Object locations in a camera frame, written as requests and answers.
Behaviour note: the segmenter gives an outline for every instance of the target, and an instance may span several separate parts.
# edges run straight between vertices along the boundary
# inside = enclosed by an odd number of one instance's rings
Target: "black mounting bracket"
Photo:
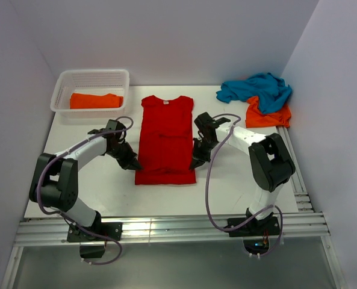
[[[238,224],[241,224],[247,218],[230,218],[227,219],[228,225],[227,228],[236,227]],[[276,236],[280,234],[280,225],[279,220],[275,216],[271,216],[267,219],[265,225],[251,227],[249,224],[243,226],[236,231],[229,232],[229,237],[260,237],[265,234],[267,231],[268,235]]]
[[[108,222],[101,223],[101,228],[99,230],[99,235],[110,237],[116,241],[120,241],[122,235],[122,223],[120,222]],[[86,235],[81,232],[78,228],[73,225],[70,225],[69,232],[67,233],[67,242],[69,243],[82,243],[82,242],[96,242],[104,241],[101,238],[96,238],[90,235]]]

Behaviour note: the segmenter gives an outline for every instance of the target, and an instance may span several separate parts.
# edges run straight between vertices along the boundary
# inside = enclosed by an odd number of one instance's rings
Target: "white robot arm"
[[[215,120],[208,113],[200,114],[194,123],[199,128],[200,138],[194,139],[192,169],[210,161],[211,150],[229,135],[233,125],[225,117]],[[296,170],[281,136],[258,134],[236,126],[226,143],[250,157],[257,188],[247,216],[274,205],[281,188]],[[256,224],[264,226],[272,214],[273,210],[261,212],[255,217]]]

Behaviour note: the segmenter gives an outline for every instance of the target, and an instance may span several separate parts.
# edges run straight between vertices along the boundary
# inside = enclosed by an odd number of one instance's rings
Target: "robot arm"
[[[214,120],[208,113],[200,114],[194,121],[199,128],[200,139],[194,139],[191,169],[210,161],[210,153],[231,129],[230,120],[222,117]],[[249,217],[261,209],[274,205],[282,186],[295,172],[294,163],[279,134],[264,135],[235,127],[227,143],[248,154],[253,177],[257,183],[255,197],[246,215]],[[271,218],[272,210],[255,217],[253,226],[263,226]]]
[[[78,198],[78,171],[92,159],[105,154],[115,158],[121,168],[125,170],[142,169],[136,159],[137,154],[133,152],[130,145],[125,141],[126,132],[123,133],[123,136],[122,133],[110,134],[110,131],[124,128],[125,126],[122,123],[116,120],[109,120],[106,128],[89,132],[89,134],[102,134],[105,132],[107,134],[90,140],[76,151],[54,163],[45,175],[45,180],[40,188],[44,207],[52,207],[65,212],[82,227],[99,233],[101,215]],[[31,201],[37,202],[37,186],[44,168],[51,160],[65,151],[57,154],[41,154],[38,157],[29,191],[29,199]]]

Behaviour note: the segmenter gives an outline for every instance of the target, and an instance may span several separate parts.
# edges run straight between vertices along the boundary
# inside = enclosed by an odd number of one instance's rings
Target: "red t-shirt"
[[[135,172],[135,184],[195,184],[196,173],[189,169],[192,98],[164,101],[152,95],[142,100],[142,106],[138,161],[143,170]]]

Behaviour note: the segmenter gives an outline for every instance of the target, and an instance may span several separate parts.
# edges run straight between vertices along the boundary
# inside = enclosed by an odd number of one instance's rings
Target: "blue cloth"
[[[270,73],[258,73],[247,80],[225,81],[217,92],[217,99],[226,102],[247,101],[252,96],[259,97],[259,110],[263,114],[279,111],[292,93],[282,78]]]

